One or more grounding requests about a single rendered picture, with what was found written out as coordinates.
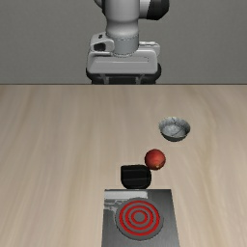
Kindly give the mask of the black bowl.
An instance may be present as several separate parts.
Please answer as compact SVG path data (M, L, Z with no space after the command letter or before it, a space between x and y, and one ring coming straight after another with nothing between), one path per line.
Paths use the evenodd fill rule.
M146 189L151 185L151 170L145 165L123 165L121 182L126 189Z

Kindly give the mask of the grey stove plate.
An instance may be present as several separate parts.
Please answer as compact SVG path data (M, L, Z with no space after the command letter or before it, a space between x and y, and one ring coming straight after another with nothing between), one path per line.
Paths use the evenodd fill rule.
M180 247L172 191L105 190L101 247Z

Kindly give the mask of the grey marbled bowl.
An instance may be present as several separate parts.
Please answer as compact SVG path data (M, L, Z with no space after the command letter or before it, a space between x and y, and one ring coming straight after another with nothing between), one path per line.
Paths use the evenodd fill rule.
M158 128L160 134L170 142L182 141L190 132L190 124L178 117L167 117L163 119Z

